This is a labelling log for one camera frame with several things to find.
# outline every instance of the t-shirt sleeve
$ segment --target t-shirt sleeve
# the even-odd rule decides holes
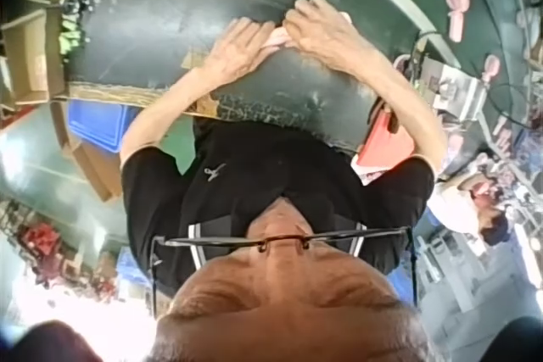
[[[123,166],[128,239],[142,269],[148,267],[152,237],[179,225],[186,184],[176,160],[155,147],[135,152]]]
[[[420,157],[410,157],[365,187],[367,227],[415,226],[434,189],[434,172]],[[407,235],[371,237],[364,241],[360,258],[387,275],[398,267],[407,249]]]

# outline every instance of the man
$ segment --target man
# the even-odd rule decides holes
[[[447,229],[479,235],[489,246],[495,246],[509,238],[509,225],[490,195],[473,192],[488,183],[491,181],[482,173],[454,176],[435,186],[428,207]]]
[[[341,154],[303,131],[217,122],[199,126],[196,158],[181,175],[156,147],[171,124],[277,51],[262,47],[272,22],[234,20],[204,65],[134,120],[120,152],[132,252],[173,297],[151,360],[431,359],[421,323],[383,276],[399,264],[405,233],[335,247],[310,239],[415,225],[445,135],[409,83],[326,0],[297,1],[283,27],[302,53],[375,90],[417,154],[363,187]],[[164,246],[216,236],[206,242],[237,249]]]

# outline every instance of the pink part on table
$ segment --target pink part on table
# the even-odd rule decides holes
[[[483,82],[490,82],[500,72],[500,59],[494,54],[490,54],[484,61]]]
[[[451,9],[451,25],[449,27],[449,37],[453,42],[460,42],[464,32],[464,13],[469,9],[469,0],[446,0]]]
[[[341,12],[341,15],[347,20],[349,23],[352,24],[352,18],[349,16],[346,12]],[[267,39],[267,41],[264,43],[262,48],[264,47],[280,47],[286,43],[290,42],[290,36],[287,33],[287,30],[284,27],[278,27],[274,31],[271,32],[270,37]]]

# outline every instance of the finger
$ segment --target finger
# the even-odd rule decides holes
[[[251,23],[247,28],[239,33],[236,43],[240,46],[249,47],[255,36],[259,33],[262,25],[260,23]]]
[[[260,64],[262,64],[266,58],[279,51],[279,47],[264,47],[256,55],[255,61],[251,65],[251,71],[256,70]]]
[[[327,0],[311,0],[311,2],[315,4],[323,12],[338,13],[338,10],[336,10],[334,6],[328,3]]]
[[[239,36],[249,25],[253,23],[253,20],[248,17],[242,17],[239,21],[230,29],[225,38],[233,40]]]
[[[248,50],[250,52],[256,53],[262,48],[262,46],[268,41],[272,32],[275,30],[275,23],[272,21],[267,21],[259,27],[259,30],[255,33],[251,39]]]
[[[286,48],[298,48],[298,44],[293,40],[289,40],[289,41],[285,42],[285,47]]]
[[[298,10],[294,10],[294,9],[290,9],[287,12],[287,14],[285,14],[285,21],[296,24],[296,25],[303,24],[304,20],[306,20],[306,19],[307,18],[304,17],[304,15],[302,13],[300,13]]]
[[[221,36],[219,37],[219,39],[223,39],[223,38],[226,38],[230,32],[232,31],[232,29],[234,28],[234,26],[239,22],[239,19],[234,19],[232,20],[230,23],[228,23],[228,26],[226,29],[224,29],[224,31],[222,32]]]
[[[319,16],[318,8],[315,5],[309,3],[308,0],[297,0],[294,4],[294,7],[296,8],[296,10],[298,10],[310,19],[316,19]]]
[[[299,39],[302,37],[302,31],[301,29],[296,25],[291,23],[290,21],[283,21],[283,27],[287,31],[288,35],[294,42],[298,42]]]

